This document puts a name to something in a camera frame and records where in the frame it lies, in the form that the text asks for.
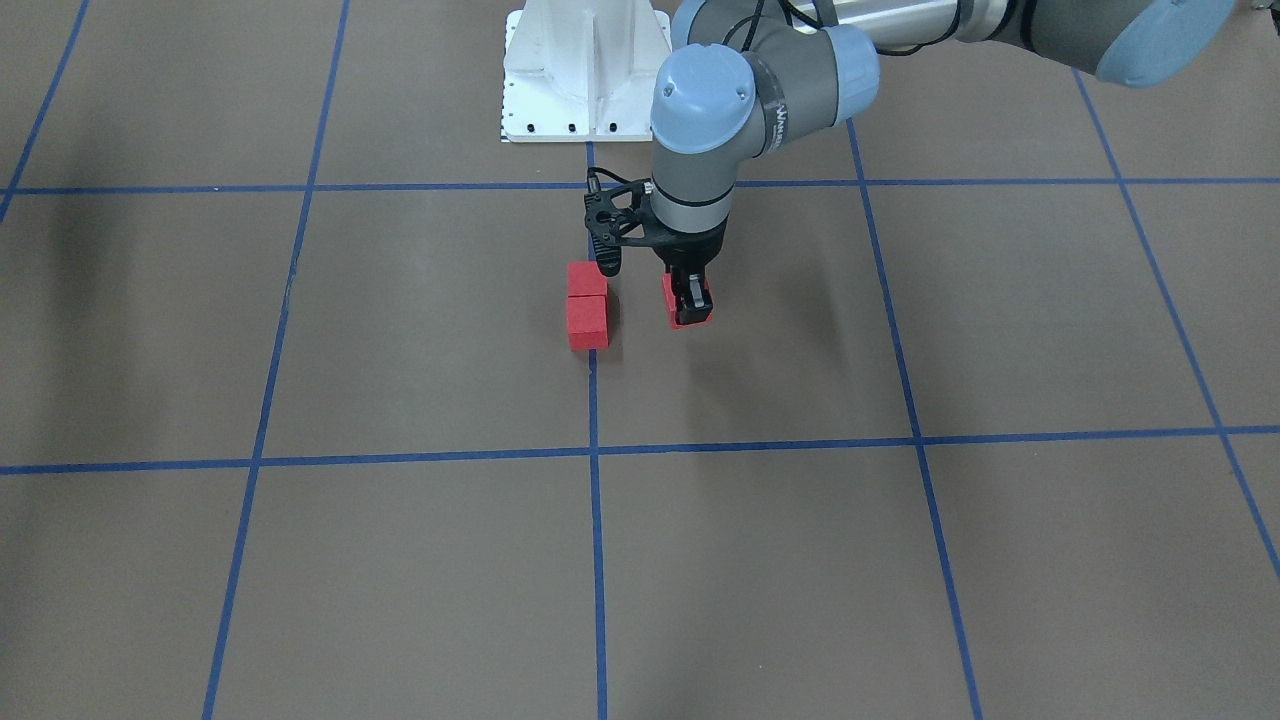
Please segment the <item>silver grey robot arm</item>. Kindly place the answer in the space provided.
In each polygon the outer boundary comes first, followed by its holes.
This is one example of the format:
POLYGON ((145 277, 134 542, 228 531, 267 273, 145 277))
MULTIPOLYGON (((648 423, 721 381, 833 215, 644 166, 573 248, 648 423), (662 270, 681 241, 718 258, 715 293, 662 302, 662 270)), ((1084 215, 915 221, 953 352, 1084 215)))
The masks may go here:
POLYGON ((652 99, 652 192, 675 242, 669 320, 713 311, 739 168, 865 111, 881 60, 934 44, 1001 42, 1106 83, 1148 88, 1201 54, 1230 1, 685 1, 652 99))

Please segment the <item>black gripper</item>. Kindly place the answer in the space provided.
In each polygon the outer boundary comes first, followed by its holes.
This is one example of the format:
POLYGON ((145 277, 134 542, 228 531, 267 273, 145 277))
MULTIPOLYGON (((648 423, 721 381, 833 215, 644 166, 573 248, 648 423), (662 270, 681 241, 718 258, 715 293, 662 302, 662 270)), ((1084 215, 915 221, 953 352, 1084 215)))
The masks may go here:
POLYGON ((717 225, 699 233, 672 232, 673 243, 654 247, 669 272, 671 323, 703 323, 710 316, 713 300, 705 272, 722 250, 726 229, 717 225))

